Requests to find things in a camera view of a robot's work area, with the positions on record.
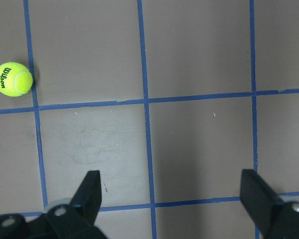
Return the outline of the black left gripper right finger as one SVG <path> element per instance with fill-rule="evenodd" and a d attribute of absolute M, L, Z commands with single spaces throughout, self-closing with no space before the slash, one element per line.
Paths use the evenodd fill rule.
<path fill-rule="evenodd" d="M 253 169 L 243 169 L 240 200 L 258 227 L 269 227 L 284 204 L 283 199 Z"/>

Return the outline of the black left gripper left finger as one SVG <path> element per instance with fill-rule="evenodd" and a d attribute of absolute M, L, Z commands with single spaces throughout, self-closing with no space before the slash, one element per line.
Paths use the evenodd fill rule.
<path fill-rule="evenodd" d="M 79 215 L 94 225 L 101 206 L 101 176 L 99 170 L 88 171 L 70 201 Z"/>

